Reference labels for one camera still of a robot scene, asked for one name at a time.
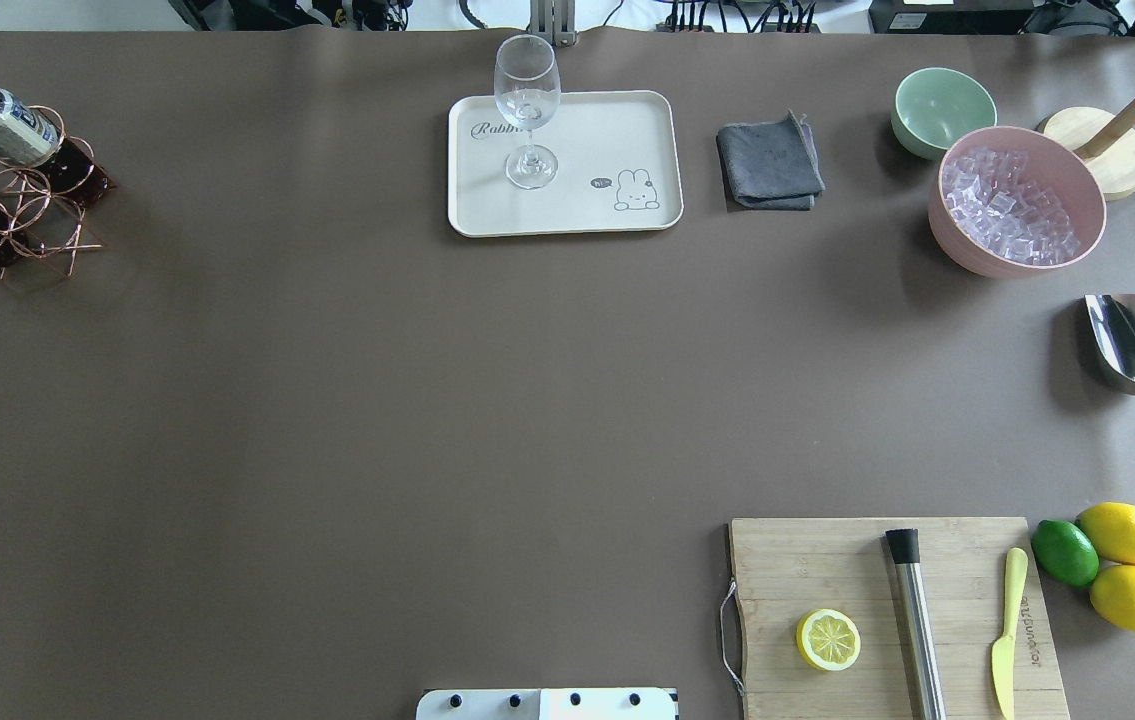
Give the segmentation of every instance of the bottle label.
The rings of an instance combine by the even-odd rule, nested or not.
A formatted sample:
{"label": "bottle label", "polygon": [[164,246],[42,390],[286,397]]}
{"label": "bottle label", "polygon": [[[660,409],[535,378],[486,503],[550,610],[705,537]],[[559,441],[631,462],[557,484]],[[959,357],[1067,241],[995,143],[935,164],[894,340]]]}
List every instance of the bottle label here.
{"label": "bottle label", "polygon": [[10,92],[0,90],[0,158],[24,168],[45,164],[60,140],[56,126]]}

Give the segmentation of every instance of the table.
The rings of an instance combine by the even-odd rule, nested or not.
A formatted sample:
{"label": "table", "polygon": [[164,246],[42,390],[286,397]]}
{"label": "table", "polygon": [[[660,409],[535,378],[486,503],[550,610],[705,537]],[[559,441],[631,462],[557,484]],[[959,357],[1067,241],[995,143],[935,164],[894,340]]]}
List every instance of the table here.
{"label": "table", "polygon": [[[1135,397],[1079,310],[1135,292],[1135,196],[1076,268],[978,278],[886,115],[928,64],[1002,123],[1121,108],[1135,40],[587,32],[564,87],[669,98],[686,215],[472,241],[445,115],[506,35],[0,33],[0,85],[121,183],[90,216],[109,251],[0,284],[0,717],[607,684],[735,717],[735,516],[1135,502]],[[787,108],[829,191],[740,210],[714,132]],[[1135,717],[1135,634],[1046,602],[1074,715]]]}

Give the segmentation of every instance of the folded towel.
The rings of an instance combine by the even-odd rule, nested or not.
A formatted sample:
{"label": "folded towel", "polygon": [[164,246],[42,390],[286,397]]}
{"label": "folded towel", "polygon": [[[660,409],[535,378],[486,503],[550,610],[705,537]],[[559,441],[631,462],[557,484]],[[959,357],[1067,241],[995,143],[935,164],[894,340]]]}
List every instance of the folded towel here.
{"label": "folded towel", "polygon": [[733,123],[718,129],[718,154],[731,196],[754,210],[810,210],[824,191],[812,127],[794,111],[779,123]]}

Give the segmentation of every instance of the bowl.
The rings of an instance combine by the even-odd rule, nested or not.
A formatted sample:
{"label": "bowl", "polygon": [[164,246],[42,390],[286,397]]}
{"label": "bowl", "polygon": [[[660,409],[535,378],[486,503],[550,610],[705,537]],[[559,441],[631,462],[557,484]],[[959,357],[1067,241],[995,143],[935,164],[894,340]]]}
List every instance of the bowl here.
{"label": "bowl", "polygon": [[[998,154],[1024,152],[1025,165],[1019,173],[1020,183],[1056,195],[1056,203],[1069,218],[1078,245],[1069,258],[1057,263],[1020,263],[999,256],[982,245],[970,234],[964,232],[955,210],[945,206],[943,178],[950,165],[958,165],[964,158],[983,146]],[[1087,165],[1061,143],[1032,129],[997,126],[968,133],[955,142],[939,165],[936,181],[932,183],[927,202],[927,219],[932,234],[941,250],[956,263],[989,278],[1027,278],[1051,273],[1077,263],[1091,254],[1105,232],[1105,195],[1096,178],[1092,177]]]}
{"label": "bowl", "polygon": [[919,158],[936,160],[966,133],[997,124],[993,97],[957,70],[914,70],[896,87],[891,129]]}

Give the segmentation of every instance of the wooden cutting board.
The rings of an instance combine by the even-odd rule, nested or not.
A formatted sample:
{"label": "wooden cutting board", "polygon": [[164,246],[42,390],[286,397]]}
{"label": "wooden cutting board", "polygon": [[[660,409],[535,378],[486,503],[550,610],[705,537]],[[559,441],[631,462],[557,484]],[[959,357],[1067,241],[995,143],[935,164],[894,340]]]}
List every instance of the wooden cutting board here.
{"label": "wooden cutting board", "polygon": [[[882,541],[893,528],[918,528],[948,717],[1001,717],[989,646],[1002,634],[1006,552],[1019,546],[1029,552],[1029,577],[1016,635],[1016,720],[1069,719],[1024,518],[737,518],[745,720],[920,717],[906,664],[909,635],[896,618],[896,569]],[[859,660],[840,673],[806,664],[794,646],[797,623],[818,606],[846,612],[860,630]]]}

